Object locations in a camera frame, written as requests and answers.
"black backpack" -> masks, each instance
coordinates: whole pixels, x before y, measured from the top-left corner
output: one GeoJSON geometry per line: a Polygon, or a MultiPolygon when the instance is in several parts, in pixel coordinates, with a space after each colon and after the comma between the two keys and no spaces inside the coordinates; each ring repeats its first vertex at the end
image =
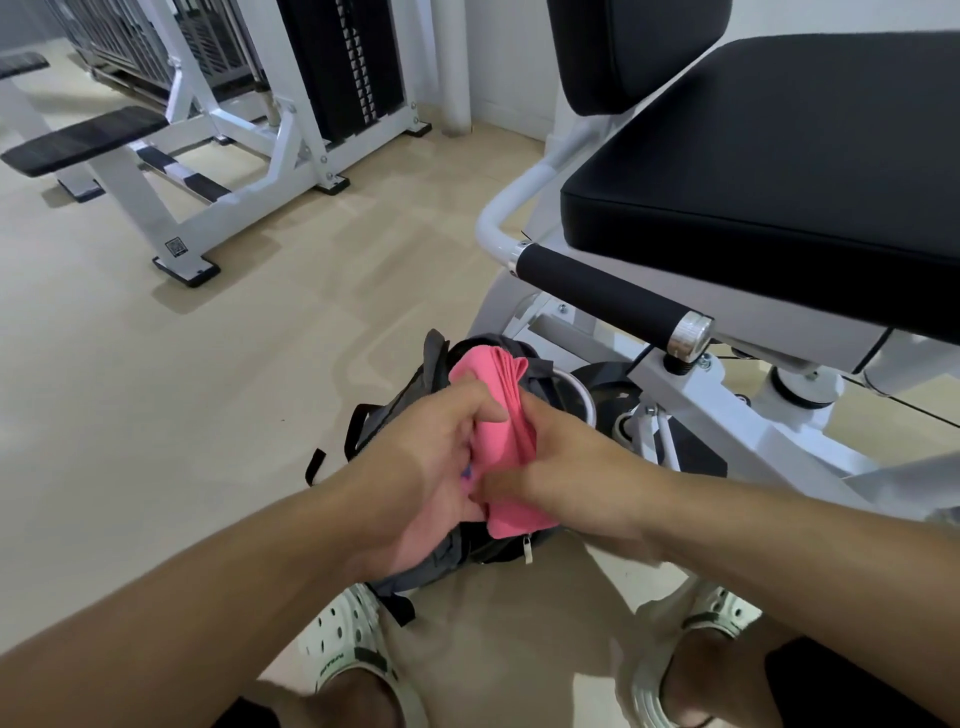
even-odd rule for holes
{"type": "MultiPolygon", "coordinates": [[[[540,359],[533,347],[498,334],[474,336],[461,341],[452,348],[450,343],[435,329],[426,335],[423,342],[423,364],[403,390],[386,405],[358,404],[353,411],[344,442],[347,460],[356,457],[387,423],[421,397],[439,392],[450,383],[450,370],[470,349],[476,346],[498,346],[513,356],[525,356],[530,362],[519,385],[528,392],[560,409],[567,409],[570,395],[558,388],[553,378],[553,362],[540,359]]],[[[319,469],[322,453],[311,463],[307,471],[307,483],[312,484],[319,469]]],[[[447,534],[443,542],[421,564],[403,573],[369,584],[381,603],[403,626],[415,616],[413,605],[399,592],[423,587],[456,571],[465,564],[491,564],[513,561],[525,554],[525,546],[537,546],[556,529],[538,531],[526,536],[509,539],[494,539],[487,532],[485,523],[464,522],[447,534]]]]}

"foam handle grip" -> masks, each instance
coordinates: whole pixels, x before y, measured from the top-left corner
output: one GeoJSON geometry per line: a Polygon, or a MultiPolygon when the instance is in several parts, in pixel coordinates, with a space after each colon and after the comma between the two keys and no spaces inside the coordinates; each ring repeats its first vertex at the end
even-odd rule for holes
{"type": "Polygon", "coordinates": [[[677,324],[690,311],[658,293],[536,243],[520,254],[516,276],[665,351],[677,324]]]}

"beige floor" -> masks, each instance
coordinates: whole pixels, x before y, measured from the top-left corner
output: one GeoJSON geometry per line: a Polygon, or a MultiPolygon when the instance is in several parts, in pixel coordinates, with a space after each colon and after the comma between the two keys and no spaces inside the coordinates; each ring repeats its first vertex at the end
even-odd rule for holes
{"type": "MultiPolygon", "coordinates": [[[[126,103],[46,52],[54,68],[22,85],[55,125],[126,103]]],[[[0,127],[0,148],[14,143],[0,127]]],[[[69,205],[52,179],[0,168],[0,649],[303,487],[313,448],[338,467],[353,405],[390,398],[429,328],[467,331],[496,271],[476,214],[541,154],[486,126],[402,137],[344,194],[303,195],[217,250],[224,273],[198,290],[154,269],[109,197],[69,205]]],[[[188,158],[225,184],[261,164],[236,148],[188,158]]],[[[730,364],[749,394],[762,372],[730,364]]],[[[906,398],[960,420],[954,379],[906,398]]],[[[831,432],[884,463],[960,445],[855,388],[831,432]]],[[[423,590],[392,641],[437,726],[624,725],[613,677],[633,612],[678,579],[563,536],[533,566],[423,590]]],[[[286,658],[271,674],[296,684],[286,658]]]]}

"black backrest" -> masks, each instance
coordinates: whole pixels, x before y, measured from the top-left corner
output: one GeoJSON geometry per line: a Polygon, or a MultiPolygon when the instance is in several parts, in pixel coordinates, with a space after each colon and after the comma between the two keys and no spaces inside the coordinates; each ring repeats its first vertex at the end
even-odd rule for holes
{"type": "Polygon", "coordinates": [[[733,0],[547,0],[566,100],[622,113],[727,30],[733,0]]]}

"hand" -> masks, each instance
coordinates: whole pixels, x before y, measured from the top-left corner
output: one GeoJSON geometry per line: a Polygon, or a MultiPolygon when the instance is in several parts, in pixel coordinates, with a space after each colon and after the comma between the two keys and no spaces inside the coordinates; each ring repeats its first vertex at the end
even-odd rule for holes
{"type": "Polygon", "coordinates": [[[535,505],[568,528],[636,540],[640,516],[670,471],[620,447],[572,415],[520,392],[537,431],[537,459],[522,468],[488,473],[473,498],[535,505]]]}
{"type": "Polygon", "coordinates": [[[487,385],[465,377],[409,406],[334,476],[356,517],[357,581],[410,569],[458,523],[485,519],[461,475],[474,422],[506,419],[487,385]]]}

